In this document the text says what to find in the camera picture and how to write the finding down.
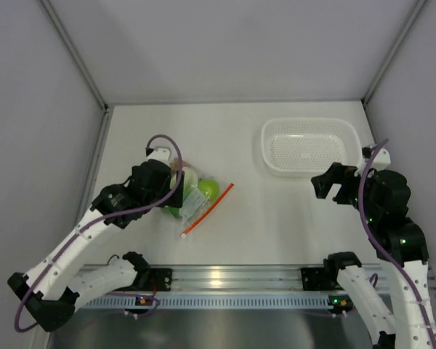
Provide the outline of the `clear zip bag orange seal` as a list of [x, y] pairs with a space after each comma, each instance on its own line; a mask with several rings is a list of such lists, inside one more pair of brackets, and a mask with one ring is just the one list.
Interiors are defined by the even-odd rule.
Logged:
[[[181, 238], [186, 238], [194, 228], [200, 225], [221, 203], [225, 196], [234, 188], [233, 183], [222, 182], [208, 172], [201, 171], [192, 164], [182, 161], [184, 180], [182, 191], [182, 206], [180, 207], [181, 219], [174, 219]], [[208, 200], [198, 189], [198, 182], [202, 179], [213, 179], [219, 183], [220, 194], [214, 200]]]

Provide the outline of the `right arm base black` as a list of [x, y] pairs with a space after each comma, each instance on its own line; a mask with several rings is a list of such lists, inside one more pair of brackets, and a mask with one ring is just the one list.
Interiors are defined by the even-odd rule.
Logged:
[[307, 267], [301, 268], [302, 287], [305, 291], [329, 291], [332, 290], [331, 282], [324, 268]]

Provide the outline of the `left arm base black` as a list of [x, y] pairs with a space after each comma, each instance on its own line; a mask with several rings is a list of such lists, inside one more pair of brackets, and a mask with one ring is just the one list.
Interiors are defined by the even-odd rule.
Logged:
[[172, 273], [171, 268], [150, 268], [140, 274], [137, 288], [141, 292], [170, 292]]

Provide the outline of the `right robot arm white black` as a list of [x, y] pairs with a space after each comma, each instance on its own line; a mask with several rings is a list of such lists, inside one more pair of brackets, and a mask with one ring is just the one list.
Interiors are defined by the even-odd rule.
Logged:
[[360, 213], [368, 239], [387, 278], [392, 305], [387, 307], [353, 252], [330, 254], [324, 278], [342, 288], [366, 325], [373, 348], [436, 348], [436, 323], [429, 296], [429, 254], [422, 229], [408, 216], [411, 190], [394, 171], [371, 169], [365, 177], [356, 167], [333, 163], [312, 177], [317, 198], [325, 199], [334, 184], [333, 200]]

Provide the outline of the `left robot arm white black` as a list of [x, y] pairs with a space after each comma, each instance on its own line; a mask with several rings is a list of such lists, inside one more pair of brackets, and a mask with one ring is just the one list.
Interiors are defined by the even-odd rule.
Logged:
[[127, 252], [112, 265], [85, 276], [78, 272], [88, 257], [131, 222], [155, 207], [182, 205], [183, 161], [173, 170], [169, 162], [148, 159], [132, 167], [123, 183], [104, 187], [81, 221], [37, 266], [25, 273], [13, 273], [7, 283], [20, 299], [14, 319], [20, 326], [23, 310], [35, 324], [53, 332], [66, 324], [88, 302], [117, 289], [142, 290], [150, 283], [151, 267], [137, 252]]

